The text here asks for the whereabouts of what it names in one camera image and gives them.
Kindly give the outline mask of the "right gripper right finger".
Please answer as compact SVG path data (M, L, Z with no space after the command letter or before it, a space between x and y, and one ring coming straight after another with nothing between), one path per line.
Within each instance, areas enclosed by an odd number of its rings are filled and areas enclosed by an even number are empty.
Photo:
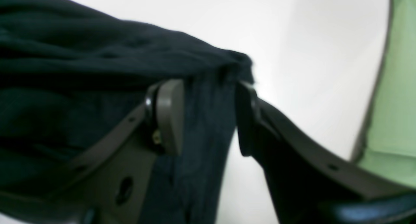
M260 99L235 85L240 151L263 168L281 224L414 224L415 189L336 156Z

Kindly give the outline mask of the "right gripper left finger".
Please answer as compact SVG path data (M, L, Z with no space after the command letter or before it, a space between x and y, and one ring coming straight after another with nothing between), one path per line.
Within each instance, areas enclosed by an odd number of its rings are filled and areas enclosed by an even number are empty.
M1 216L18 224L137 224L160 154L179 156L185 91L170 79L73 160L1 188Z

